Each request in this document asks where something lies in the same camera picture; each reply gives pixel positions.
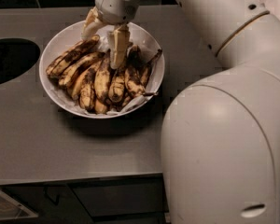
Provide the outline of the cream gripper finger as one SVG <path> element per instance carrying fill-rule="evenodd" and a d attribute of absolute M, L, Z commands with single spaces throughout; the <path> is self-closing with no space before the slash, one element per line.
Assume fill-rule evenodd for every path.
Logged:
<path fill-rule="evenodd" d="M 105 27 L 106 23 L 99 17 L 99 12 L 97 7 L 92 8 L 84 22 L 82 32 L 81 32 L 81 39 L 82 40 L 89 40 L 92 38 L 98 30 Z"/>
<path fill-rule="evenodd" d="M 110 62 L 112 69 L 118 69 L 126 56 L 130 44 L 130 31 L 126 23 L 116 25 L 107 33 L 107 40 L 110 47 Z"/>

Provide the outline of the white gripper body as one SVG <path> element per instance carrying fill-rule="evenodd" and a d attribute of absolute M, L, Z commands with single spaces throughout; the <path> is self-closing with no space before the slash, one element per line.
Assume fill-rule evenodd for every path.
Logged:
<path fill-rule="evenodd" d="M 95 7 L 101 21 L 108 24 L 122 24 L 132 21 L 140 0 L 95 0 Z"/>

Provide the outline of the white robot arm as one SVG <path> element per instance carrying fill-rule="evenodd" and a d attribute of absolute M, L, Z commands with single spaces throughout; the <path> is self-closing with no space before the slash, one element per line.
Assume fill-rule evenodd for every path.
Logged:
<path fill-rule="evenodd" d="M 222 71 L 164 116 L 172 224 L 280 224 L 280 0 L 176 0 Z"/>

